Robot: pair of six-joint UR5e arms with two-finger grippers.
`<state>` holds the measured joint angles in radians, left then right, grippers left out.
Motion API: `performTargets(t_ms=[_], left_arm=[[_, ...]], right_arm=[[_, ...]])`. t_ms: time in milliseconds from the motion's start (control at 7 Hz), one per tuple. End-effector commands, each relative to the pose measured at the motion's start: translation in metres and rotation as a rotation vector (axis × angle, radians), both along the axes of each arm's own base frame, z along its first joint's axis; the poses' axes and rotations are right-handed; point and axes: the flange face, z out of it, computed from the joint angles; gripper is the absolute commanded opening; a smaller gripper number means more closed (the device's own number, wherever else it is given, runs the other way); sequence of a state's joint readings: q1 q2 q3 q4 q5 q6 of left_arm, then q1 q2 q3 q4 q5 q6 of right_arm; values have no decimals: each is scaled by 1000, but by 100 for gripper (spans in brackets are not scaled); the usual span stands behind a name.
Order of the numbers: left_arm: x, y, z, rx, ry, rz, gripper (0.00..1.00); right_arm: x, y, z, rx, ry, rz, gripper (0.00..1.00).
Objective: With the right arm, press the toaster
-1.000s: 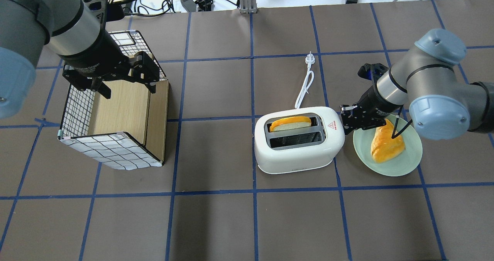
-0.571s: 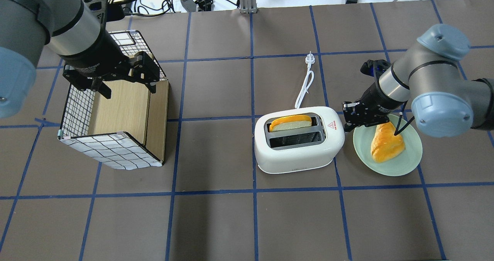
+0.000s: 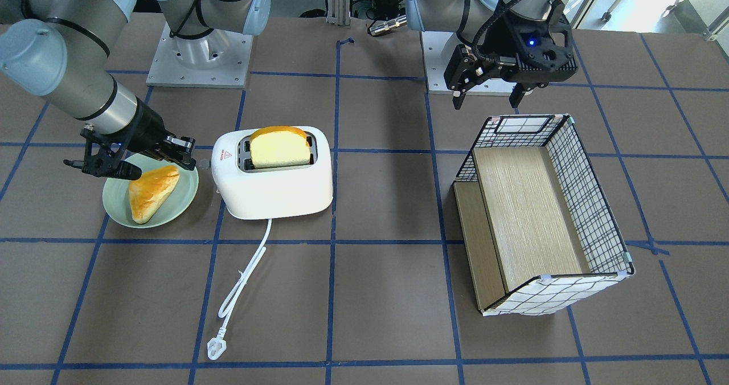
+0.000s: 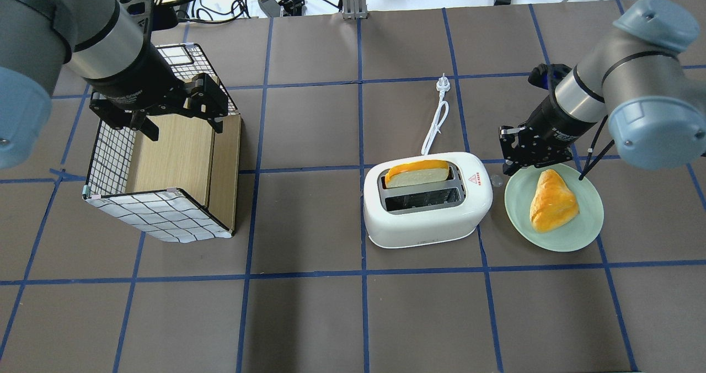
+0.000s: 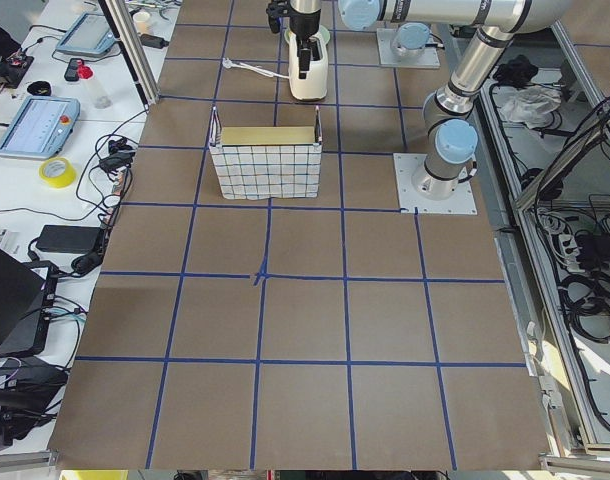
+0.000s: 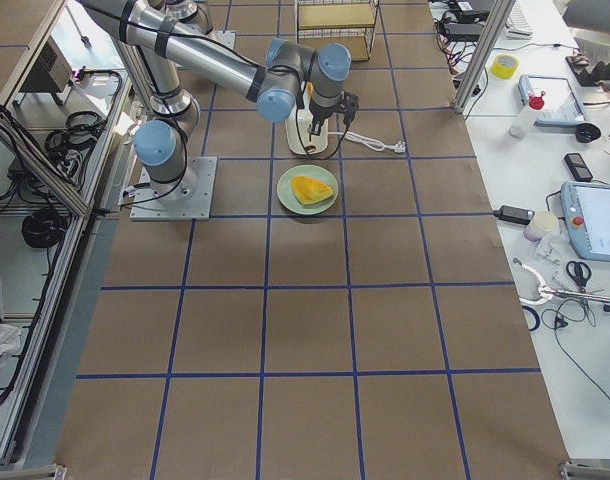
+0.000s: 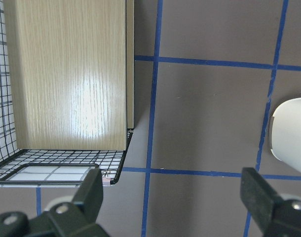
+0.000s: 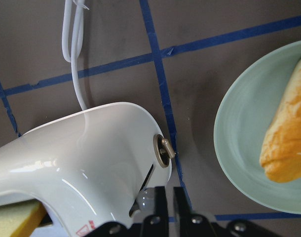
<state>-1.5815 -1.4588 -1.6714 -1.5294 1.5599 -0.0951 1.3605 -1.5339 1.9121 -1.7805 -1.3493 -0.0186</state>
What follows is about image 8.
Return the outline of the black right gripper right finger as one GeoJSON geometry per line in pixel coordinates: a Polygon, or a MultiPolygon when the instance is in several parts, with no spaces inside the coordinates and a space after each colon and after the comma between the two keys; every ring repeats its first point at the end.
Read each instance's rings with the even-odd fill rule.
{"type": "Polygon", "coordinates": [[[174,188],[175,220],[181,237],[277,237],[278,234],[251,221],[235,219],[226,227],[194,212],[183,187],[174,188]]]}

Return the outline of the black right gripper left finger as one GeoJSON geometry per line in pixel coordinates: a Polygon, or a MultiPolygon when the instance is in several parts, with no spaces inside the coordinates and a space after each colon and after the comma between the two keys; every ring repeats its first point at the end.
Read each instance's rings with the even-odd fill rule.
{"type": "Polygon", "coordinates": [[[130,228],[122,223],[106,222],[88,234],[89,237],[167,237],[169,216],[164,186],[141,190],[136,198],[138,210],[145,215],[141,223],[130,228]]]}

